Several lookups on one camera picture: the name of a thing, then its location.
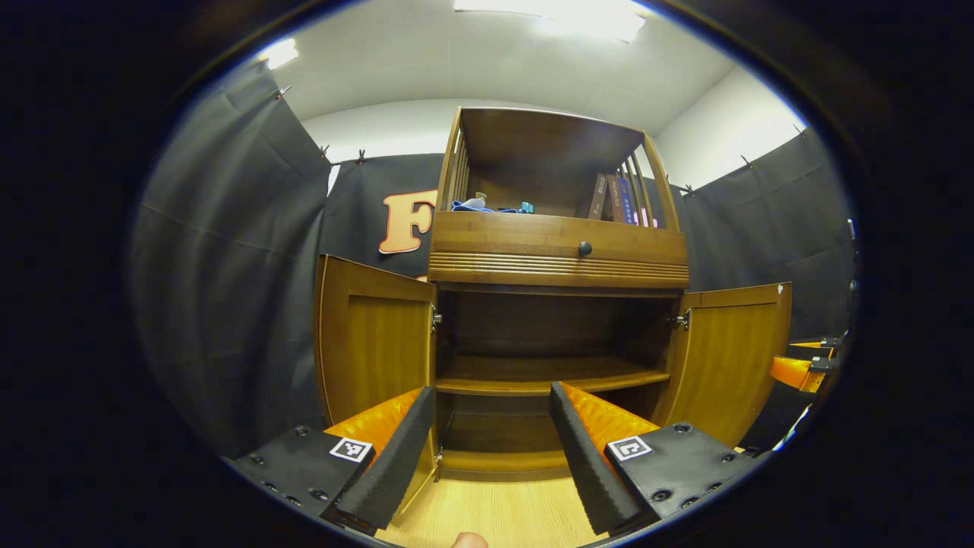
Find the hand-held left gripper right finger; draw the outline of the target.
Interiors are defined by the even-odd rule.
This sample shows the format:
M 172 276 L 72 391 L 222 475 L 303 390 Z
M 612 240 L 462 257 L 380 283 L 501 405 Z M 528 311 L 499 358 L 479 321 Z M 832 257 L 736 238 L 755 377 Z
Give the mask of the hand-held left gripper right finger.
M 550 385 L 549 414 L 595 534 L 670 519 L 758 465 L 691 423 L 660 427 L 562 381 Z

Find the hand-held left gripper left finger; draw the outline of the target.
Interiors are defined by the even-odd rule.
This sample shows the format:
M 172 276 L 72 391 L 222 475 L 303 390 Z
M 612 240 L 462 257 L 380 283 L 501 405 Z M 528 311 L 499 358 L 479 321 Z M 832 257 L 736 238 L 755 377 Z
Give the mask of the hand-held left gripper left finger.
M 293 426 L 228 466 L 251 486 L 300 515 L 339 530 L 385 530 L 410 499 L 434 425 L 434 389 L 408 390 L 336 420 Z

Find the wooden drawer with black knob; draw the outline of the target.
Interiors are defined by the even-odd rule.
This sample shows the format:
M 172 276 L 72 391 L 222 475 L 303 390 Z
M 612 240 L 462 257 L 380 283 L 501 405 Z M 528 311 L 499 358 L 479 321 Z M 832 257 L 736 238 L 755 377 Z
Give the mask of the wooden drawer with black knob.
M 438 212 L 428 281 L 686 290 L 684 234 L 568 216 Z

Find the black backdrop cloth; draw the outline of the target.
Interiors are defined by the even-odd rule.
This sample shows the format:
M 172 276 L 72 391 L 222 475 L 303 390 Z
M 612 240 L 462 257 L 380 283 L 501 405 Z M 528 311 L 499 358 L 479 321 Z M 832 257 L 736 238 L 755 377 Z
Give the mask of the black backdrop cloth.
M 149 178 L 129 250 L 151 370 L 224 457 L 323 423 L 310 327 L 317 257 L 420 276 L 428 237 L 416 252 L 380 256 L 384 199 L 435 190 L 454 110 L 489 104 L 408 100 L 301 122 L 279 90 L 257 65 L 201 93 Z M 793 339 L 845 329 L 855 208 L 814 129 L 674 200 L 693 291 L 789 281 Z

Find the ceiling light panel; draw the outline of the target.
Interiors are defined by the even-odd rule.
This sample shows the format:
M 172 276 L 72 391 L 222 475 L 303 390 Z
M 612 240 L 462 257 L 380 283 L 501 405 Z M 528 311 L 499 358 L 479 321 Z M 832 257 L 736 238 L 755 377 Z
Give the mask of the ceiling light panel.
M 298 59 L 299 55 L 295 38 L 289 37 L 266 46 L 257 56 L 257 60 L 274 72 L 279 67 Z

